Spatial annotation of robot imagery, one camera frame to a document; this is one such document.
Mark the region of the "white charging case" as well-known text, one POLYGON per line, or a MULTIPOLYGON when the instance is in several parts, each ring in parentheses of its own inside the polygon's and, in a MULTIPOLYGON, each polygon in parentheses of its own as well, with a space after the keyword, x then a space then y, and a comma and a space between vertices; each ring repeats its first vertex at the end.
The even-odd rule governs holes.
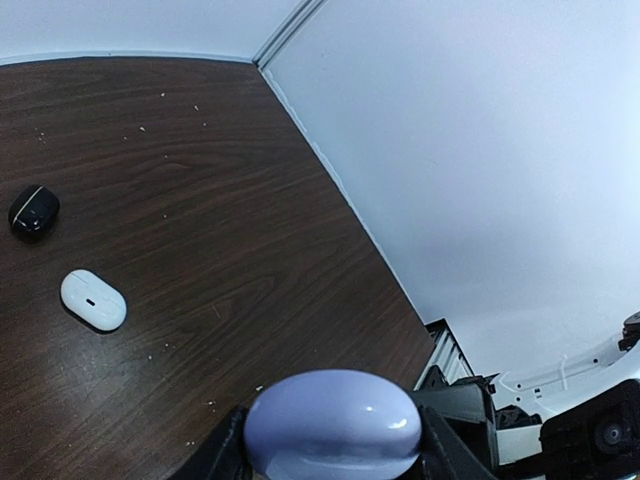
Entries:
POLYGON ((127 316, 124 296, 102 278, 76 269, 62 280, 63 305, 91 327, 102 332, 117 330, 127 316))

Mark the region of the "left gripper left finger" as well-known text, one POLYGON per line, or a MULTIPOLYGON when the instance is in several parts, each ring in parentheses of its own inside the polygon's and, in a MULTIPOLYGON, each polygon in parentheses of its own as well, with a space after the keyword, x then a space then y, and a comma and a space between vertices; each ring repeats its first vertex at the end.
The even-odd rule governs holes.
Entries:
POLYGON ((175 480, 247 480, 250 462, 244 444, 248 409, 230 410, 196 452, 174 473, 175 480))

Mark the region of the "right aluminium frame post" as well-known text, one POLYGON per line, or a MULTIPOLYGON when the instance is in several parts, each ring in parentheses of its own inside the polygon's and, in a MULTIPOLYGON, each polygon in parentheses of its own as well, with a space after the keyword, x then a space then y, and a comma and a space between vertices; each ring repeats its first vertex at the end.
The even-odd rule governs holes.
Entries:
POLYGON ((325 3, 325 0, 300 1, 253 56, 253 65, 259 71, 266 69, 325 3))

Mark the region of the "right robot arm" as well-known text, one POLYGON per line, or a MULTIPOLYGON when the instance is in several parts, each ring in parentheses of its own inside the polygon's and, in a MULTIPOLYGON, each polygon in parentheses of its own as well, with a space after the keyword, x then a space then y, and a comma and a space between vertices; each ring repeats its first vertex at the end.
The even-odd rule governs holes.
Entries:
POLYGON ((492 382, 506 479, 639 475, 639 316, 620 336, 526 375, 492 382))

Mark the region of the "black charging case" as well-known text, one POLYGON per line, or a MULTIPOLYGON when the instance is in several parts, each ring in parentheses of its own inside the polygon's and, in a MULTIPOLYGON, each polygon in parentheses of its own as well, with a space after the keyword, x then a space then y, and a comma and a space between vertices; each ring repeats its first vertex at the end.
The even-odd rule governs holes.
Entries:
POLYGON ((59 198, 44 185, 34 184, 11 204, 8 222, 14 234, 41 238, 53 228, 59 211, 59 198))

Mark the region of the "purple round charging case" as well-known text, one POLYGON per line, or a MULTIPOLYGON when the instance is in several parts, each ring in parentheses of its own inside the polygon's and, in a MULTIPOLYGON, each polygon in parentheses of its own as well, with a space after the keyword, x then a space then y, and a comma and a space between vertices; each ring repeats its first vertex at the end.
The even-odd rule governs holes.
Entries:
POLYGON ((266 479, 396 479, 419 456, 421 419, 397 384, 356 370, 315 370, 262 391, 244 443, 266 479))

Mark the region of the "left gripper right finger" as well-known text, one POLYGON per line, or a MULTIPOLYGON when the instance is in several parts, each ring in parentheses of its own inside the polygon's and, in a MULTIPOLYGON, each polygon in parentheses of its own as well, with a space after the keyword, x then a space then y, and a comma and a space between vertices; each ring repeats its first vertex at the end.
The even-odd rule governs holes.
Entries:
POLYGON ((427 406, 419 407, 418 411, 422 423, 419 479, 495 478, 439 413, 427 406))

